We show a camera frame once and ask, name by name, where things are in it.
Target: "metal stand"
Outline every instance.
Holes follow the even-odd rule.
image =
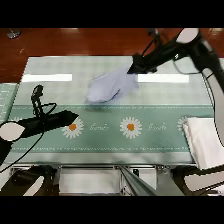
[[[9,28],[10,32],[7,34],[8,38],[10,39],[14,39],[20,36],[21,31],[19,29],[16,30],[12,30],[11,28]]]

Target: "table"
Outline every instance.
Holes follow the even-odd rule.
[[[181,125],[189,116],[213,117],[201,74],[190,75],[186,83],[138,83],[137,89],[111,103],[86,104],[88,88],[94,78],[131,63],[130,56],[30,57],[23,77],[72,74],[72,80],[22,81],[9,119],[33,117],[30,96],[33,88],[41,84],[44,86],[42,103],[57,103],[55,112],[66,109],[79,114],[76,128],[79,125],[81,129],[79,135],[74,134],[74,126],[45,133],[20,163],[193,163]],[[182,71],[195,72],[190,59],[178,63]],[[178,74],[172,62],[159,66],[157,73]],[[120,127],[130,121],[141,124],[141,133],[135,138],[125,135]],[[6,162],[21,156],[37,138],[33,136],[16,142]]]

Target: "wooden floor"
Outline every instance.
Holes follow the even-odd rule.
[[[0,28],[0,83],[19,82],[28,57],[65,55],[133,55],[151,37],[144,28],[21,28],[17,39]],[[181,28],[164,28],[169,38]],[[202,28],[203,35],[224,57],[224,29]]]

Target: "cloth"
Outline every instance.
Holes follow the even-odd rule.
[[[199,169],[224,164],[224,147],[219,141],[213,118],[188,118],[183,129]],[[215,189],[224,192],[223,185]]]
[[[130,66],[117,69],[93,80],[87,101],[89,103],[104,103],[116,99],[137,88],[134,74],[127,74]]]

